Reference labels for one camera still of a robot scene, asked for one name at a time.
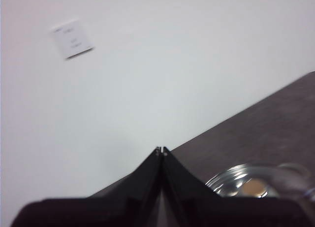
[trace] white wall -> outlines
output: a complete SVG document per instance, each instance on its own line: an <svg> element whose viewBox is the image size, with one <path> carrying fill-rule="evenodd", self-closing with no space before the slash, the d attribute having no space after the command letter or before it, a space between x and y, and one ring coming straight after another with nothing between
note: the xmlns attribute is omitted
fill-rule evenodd
<svg viewBox="0 0 315 227"><path fill-rule="evenodd" d="M89 196L315 69L315 0L1 0L1 226ZM50 30L95 45L65 61Z"/></svg>

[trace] black plastic object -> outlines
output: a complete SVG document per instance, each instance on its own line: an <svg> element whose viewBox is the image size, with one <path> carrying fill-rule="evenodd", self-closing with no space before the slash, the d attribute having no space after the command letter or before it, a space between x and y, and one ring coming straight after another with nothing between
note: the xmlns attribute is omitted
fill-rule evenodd
<svg viewBox="0 0 315 227"><path fill-rule="evenodd" d="M161 190L180 226L311 227L300 206L276 198L220 197L190 174L167 148L156 148L104 197L28 204L13 227L145 226Z"/></svg>

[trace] clear plastic container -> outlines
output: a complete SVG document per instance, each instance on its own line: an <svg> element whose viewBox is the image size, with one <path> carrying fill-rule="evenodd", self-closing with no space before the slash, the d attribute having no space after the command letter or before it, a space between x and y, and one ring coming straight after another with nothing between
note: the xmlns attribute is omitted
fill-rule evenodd
<svg viewBox="0 0 315 227"><path fill-rule="evenodd" d="M279 197L298 200L315 198L311 173L295 163L278 166L241 164L217 174L206 185L220 196Z"/></svg>

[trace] transparent lid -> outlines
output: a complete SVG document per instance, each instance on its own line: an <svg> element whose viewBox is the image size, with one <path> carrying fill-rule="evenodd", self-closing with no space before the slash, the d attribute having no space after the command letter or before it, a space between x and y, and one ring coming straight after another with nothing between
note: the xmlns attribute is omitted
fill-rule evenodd
<svg viewBox="0 0 315 227"><path fill-rule="evenodd" d="M299 164L241 164L217 174L206 185L220 196L314 198L310 172Z"/></svg>

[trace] dark wooden table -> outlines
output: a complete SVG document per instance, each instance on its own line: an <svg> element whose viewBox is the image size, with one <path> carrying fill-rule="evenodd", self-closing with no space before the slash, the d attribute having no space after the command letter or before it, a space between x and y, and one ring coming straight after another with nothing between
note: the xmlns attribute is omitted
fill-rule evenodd
<svg viewBox="0 0 315 227"><path fill-rule="evenodd" d="M172 153L197 178L242 163L305 166L315 187L315 72L311 72L257 104L174 149ZM115 185L93 196L108 193ZM166 224L160 208L158 226Z"/></svg>

